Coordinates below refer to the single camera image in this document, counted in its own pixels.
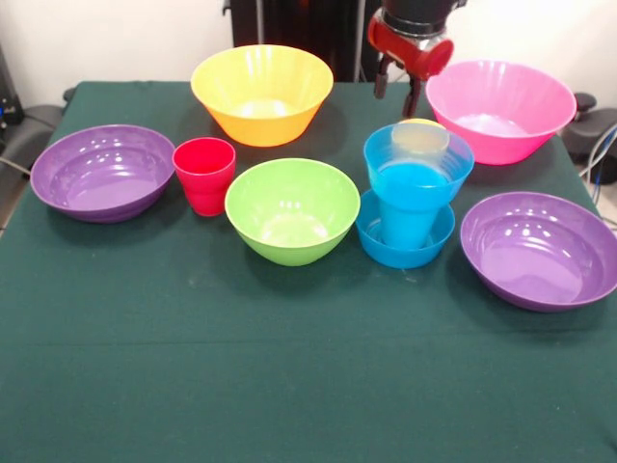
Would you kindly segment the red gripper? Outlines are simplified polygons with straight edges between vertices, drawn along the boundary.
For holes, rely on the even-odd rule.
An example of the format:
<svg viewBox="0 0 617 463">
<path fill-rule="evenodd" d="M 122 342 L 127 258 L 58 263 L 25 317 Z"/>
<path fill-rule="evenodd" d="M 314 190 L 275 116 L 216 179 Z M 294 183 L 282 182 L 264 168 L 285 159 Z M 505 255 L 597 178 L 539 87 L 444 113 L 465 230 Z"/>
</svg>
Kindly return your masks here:
<svg viewBox="0 0 617 463">
<path fill-rule="evenodd" d="M 389 59 L 409 74 L 410 89 L 402 109 L 404 119 L 412 118 L 422 90 L 422 81 L 439 74 L 453 54 L 453 41 L 437 34 L 430 38 L 402 35 L 385 22 L 384 13 L 376 12 L 367 26 L 367 39 L 385 57 L 375 75 L 374 96 L 385 96 L 389 81 Z"/>
</svg>

